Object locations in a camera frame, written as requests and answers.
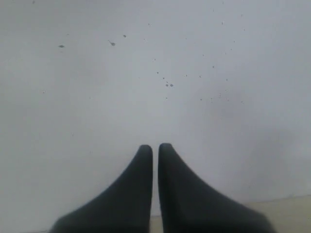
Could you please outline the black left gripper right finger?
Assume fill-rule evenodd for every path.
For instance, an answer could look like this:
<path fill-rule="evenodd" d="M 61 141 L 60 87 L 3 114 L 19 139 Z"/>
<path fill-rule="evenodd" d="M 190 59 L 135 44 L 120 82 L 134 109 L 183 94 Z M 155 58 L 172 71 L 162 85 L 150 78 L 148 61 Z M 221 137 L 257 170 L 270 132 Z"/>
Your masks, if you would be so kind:
<path fill-rule="evenodd" d="M 170 143 L 158 151 L 158 191 L 165 233 L 274 233 L 263 214 L 221 194 Z"/>

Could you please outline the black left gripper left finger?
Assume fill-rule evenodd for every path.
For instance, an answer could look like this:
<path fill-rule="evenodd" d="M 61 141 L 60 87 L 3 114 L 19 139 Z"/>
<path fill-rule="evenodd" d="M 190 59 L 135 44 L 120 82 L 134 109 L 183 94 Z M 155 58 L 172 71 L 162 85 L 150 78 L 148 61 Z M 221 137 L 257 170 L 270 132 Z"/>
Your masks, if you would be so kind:
<path fill-rule="evenodd" d="M 99 196 L 59 218 L 52 233 L 148 233 L 153 152 L 141 145 L 124 172 Z"/>

